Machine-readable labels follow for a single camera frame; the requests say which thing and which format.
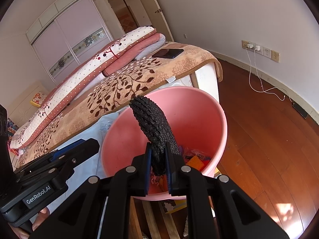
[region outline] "hand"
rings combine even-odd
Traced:
[[[50,211],[47,207],[45,207],[43,210],[41,210],[38,213],[37,218],[35,219],[35,222],[33,223],[32,229],[33,231],[36,230],[38,228],[39,225],[42,224],[42,222],[44,220],[47,219],[47,217],[50,215]],[[18,227],[12,227],[10,226],[13,230],[13,232],[17,235],[18,238],[20,239],[28,239],[29,238],[29,234],[27,232],[25,232],[24,230],[22,230],[21,228]]]

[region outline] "black knitted fabric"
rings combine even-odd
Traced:
[[[151,164],[156,176],[165,174],[165,145],[169,141],[174,154],[181,154],[164,112],[155,102],[144,96],[136,96],[130,107],[141,130],[152,144]]]

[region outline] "pink trash bin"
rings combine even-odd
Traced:
[[[227,139],[227,122],[220,104],[208,93],[193,87],[169,87],[146,95],[164,112],[178,145],[198,149],[212,159],[202,170],[214,176]],[[102,145],[102,165],[107,176],[129,166],[134,156],[145,153],[147,137],[141,131],[131,108],[114,121]],[[149,194],[139,199],[185,199],[172,197],[159,186],[150,185]]]

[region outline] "phone screen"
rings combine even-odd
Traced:
[[[181,54],[184,51],[184,49],[161,49],[157,51],[152,57],[157,58],[167,58],[167,59],[173,59],[177,57],[179,54]]]

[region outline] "metal screw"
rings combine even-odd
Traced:
[[[226,175],[220,175],[218,178],[221,182],[228,182],[229,181],[229,178]]]
[[[181,170],[182,170],[183,172],[190,172],[190,170],[192,170],[192,169],[191,169],[191,167],[189,167],[188,165],[184,165],[184,166],[181,167]]]
[[[136,168],[134,166],[128,166],[128,167],[126,167],[126,171],[129,173],[132,173],[132,172],[136,171]]]
[[[98,177],[96,177],[96,176],[91,176],[91,177],[89,178],[89,183],[94,184],[94,183],[97,183],[97,182],[98,182]]]

